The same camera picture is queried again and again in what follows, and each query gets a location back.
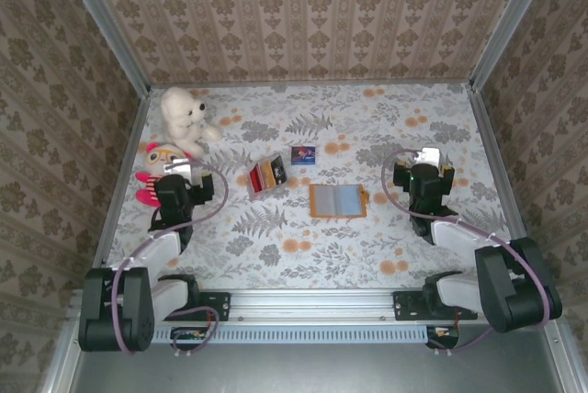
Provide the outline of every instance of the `plush toy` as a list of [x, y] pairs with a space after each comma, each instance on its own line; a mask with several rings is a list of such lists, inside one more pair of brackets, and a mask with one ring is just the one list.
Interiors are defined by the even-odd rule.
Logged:
[[198, 139], [221, 139], [221, 131], [204, 120], [206, 105], [187, 90], [169, 88], [162, 97], [161, 108], [167, 141], [193, 157], [204, 155], [204, 150], [197, 144]]
[[164, 165], [171, 163], [174, 159], [186, 159], [189, 157], [170, 143], [163, 145], [150, 143], [147, 145], [145, 170], [135, 174], [135, 177], [147, 184], [147, 186], [137, 191], [135, 195], [137, 200], [150, 207], [158, 208], [160, 203], [155, 194], [155, 181], [164, 175]]

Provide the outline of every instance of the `stuffed toy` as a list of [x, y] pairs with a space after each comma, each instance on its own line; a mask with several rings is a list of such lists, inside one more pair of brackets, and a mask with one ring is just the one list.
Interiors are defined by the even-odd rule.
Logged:
[[187, 90], [169, 88], [162, 96], [161, 109], [167, 141], [191, 156], [198, 158], [204, 155], [204, 149], [197, 144], [198, 139], [221, 139], [221, 131], [204, 120], [206, 105]]
[[186, 159], [186, 155], [176, 146], [166, 143], [150, 143], [145, 153], [145, 170], [139, 171], [135, 177], [140, 182], [147, 184], [146, 187], [137, 191], [135, 195], [142, 204], [150, 207], [160, 207], [159, 200], [155, 194], [155, 182], [164, 175], [164, 165], [171, 163], [174, 159]]

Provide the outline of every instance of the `table surface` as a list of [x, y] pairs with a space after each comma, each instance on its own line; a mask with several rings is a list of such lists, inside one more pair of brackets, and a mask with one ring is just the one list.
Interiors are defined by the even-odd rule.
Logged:
[[[132, 176], [109, 262], [131, 253], [147, 235], [152, 208], [135, 199], [147, 142], [164, 142], [151, 92]], [[464, 84], [228, 87], [193, 90], [223, 139], [204, 143], [203, 161], [229, 181], [229, 200], [197, 225], [186, 251], [164, 271], [195, 275], [203, 288], [417, 287], [427, 275], [464, 270], [459, 258], [416, 237], [408, 216], [382, 193], [380, 169], [394, 150], [437, 147], [456, 168], [447, 204], [464, 219], [508, 239], [506, 223]], [[291, 146], [317, 147], [316, 165], [289, 165]], [[280, 152], [288, 184], [262, 201], [249, 200], [246, 165]], [[196, 207], [194, 218], [221, 201]], [[308, 184], [361, 184], [370, 194], [363, 219], [312, 219]], [[392, 186], [404, 205], [408, 196]]]

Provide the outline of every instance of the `pink stuffed toy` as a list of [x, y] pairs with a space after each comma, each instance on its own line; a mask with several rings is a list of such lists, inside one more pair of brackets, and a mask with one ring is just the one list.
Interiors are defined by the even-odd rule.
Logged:
[[164, 175], [164, 165], [171, 163], [174, 159], [186, 159], [189, 157], [170, 143], [160, 145], [154, 142], [147, 145], [147, 152], [145, 153], [146, 171], [139, 171], [135, 174], [135, 177], [140, 182], [147, 184], [147, 186], [137, 191], [135, 195], [137, 200], [144, 205], [158, 208], [160, 203], [155, 194], [155, 182]]

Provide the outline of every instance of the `card holder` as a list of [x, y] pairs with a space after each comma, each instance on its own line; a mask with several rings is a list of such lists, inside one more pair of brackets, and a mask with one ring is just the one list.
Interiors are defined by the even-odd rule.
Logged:
[[368, 193], [362, 185], [310, 185], [311, 217], [356, 219], [368, 214]]

